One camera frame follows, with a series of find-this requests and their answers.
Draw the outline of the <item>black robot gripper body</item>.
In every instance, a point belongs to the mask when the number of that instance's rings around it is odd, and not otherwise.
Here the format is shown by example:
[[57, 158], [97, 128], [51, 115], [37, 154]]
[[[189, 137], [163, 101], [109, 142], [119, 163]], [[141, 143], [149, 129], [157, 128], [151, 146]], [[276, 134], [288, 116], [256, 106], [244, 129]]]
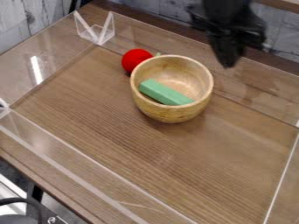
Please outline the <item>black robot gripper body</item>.
[[217, 35], [236, 34], [257, 49], [265, 48], [268, 23], [253, 10], [253, 0], [198, 0], [187, 6], [197, 28]]

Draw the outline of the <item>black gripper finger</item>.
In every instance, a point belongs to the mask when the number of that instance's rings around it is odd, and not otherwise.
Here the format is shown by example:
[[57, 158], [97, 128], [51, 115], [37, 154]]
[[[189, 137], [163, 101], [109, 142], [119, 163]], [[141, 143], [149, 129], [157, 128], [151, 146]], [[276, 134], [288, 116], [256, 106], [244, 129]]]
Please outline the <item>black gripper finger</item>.
[[220, 63], [233, 68], [245, 55], [246, 46], [237, 36], [210, 36], [210, 44]]

